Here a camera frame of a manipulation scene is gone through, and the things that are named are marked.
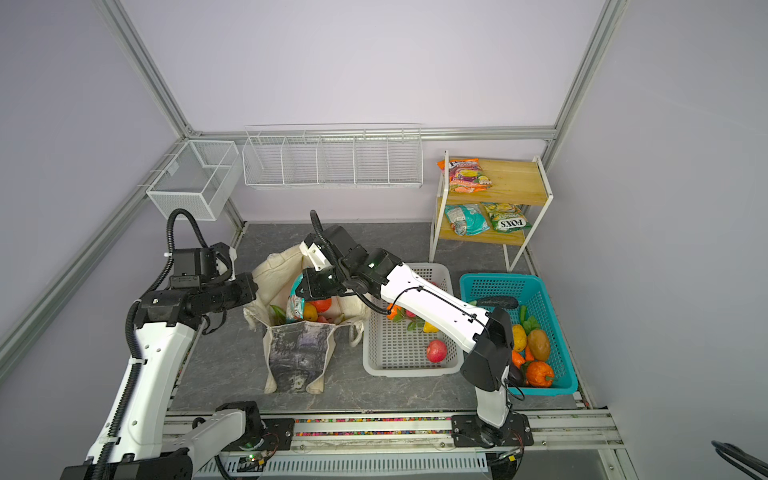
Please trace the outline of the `red tomato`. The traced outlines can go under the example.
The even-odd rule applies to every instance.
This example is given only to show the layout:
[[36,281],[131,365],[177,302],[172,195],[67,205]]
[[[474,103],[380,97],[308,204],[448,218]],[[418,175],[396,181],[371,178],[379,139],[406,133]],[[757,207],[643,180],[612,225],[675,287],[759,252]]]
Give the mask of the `red tomato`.
[[333,301],[331,299],[314,300],[310,304],[314,306],[318,313],[324,313],[331,308]]

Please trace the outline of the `yellow brown mango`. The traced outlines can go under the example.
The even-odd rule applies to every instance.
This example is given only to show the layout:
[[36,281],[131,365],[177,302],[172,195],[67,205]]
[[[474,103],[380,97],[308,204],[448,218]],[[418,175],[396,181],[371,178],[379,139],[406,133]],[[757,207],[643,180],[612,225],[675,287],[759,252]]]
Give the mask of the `yellow brown mango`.
[[303,307],[302,318],[304,321],[316,322],[318,319],[318,312],[310,303],[305,303]]

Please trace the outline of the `teal snack bag top shelf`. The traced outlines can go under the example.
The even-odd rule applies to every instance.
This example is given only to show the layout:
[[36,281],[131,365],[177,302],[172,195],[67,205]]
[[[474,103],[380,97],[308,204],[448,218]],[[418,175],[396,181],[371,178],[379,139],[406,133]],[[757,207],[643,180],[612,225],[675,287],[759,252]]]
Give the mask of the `teal snack bag top shelf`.
[[287,300],[287,306],[285,309],[286,316],[287,316],[287,323],[304,321],[302,318],[302,315],[303,315],[303,307],[305,304],[305,299],[299,295],[299,292],[302,288],[303,281],[304,281],[304,274],[300,273],[296,277],[296,279],[294,280],[291,286],[290,294]]

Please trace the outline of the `cream canvas grocery bag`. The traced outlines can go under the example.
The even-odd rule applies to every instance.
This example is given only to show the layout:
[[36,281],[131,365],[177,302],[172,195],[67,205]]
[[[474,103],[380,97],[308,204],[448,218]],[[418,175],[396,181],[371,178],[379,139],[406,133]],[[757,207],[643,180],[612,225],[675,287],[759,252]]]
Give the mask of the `cream canvas grocery bag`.
[[312,266],[298,246],[271,254],[252,272],[256,299],[243,308],[249,326],[265,328],[262,340],[267,379],[264,392],[321,394],[336,347],[335,333],[348,326],[352,347],[362,339],[372,310],[357,297],[303,300],[296,287]]

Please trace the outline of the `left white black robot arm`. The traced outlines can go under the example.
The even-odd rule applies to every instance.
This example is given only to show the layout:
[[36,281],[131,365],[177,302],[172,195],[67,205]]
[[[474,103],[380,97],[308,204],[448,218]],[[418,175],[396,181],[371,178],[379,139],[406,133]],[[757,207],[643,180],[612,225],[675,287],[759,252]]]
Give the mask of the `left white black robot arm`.
[[225,403],[164,442],[174,386],[195,339],[211,315],[250,303],[258,291],[250,274],[234,272],[232,249],[208,244],[189,211],[170,213],[166,241],[163,270],[126,316],[130,357],[108,419],[85,460],[63,470],[64,479],[190,479],[209,462],[221,465],[229,447],[268,456],[282,447],[282,435],[269,431],[254,401]]

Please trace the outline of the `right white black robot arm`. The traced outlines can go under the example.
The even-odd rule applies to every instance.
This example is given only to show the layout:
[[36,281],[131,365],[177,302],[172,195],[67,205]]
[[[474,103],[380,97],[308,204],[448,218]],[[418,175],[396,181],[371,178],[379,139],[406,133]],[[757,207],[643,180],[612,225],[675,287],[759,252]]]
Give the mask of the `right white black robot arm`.
[[300,249],[310,261],[295,289],[304,300],[354,296],[372,311],[387,315],[402,307],[437,327],[465,354],[461,375],[475,389],[473,416],[452,421],[459,447],[494,448],[532,445],[527,418],[514,412],[512,389],[522,383],[512,363],[512,323],[497,306],[488,311],[466,303],[415,273],[384,249],[367,251],[340,226],[326,228],[310,213],[312,234]]

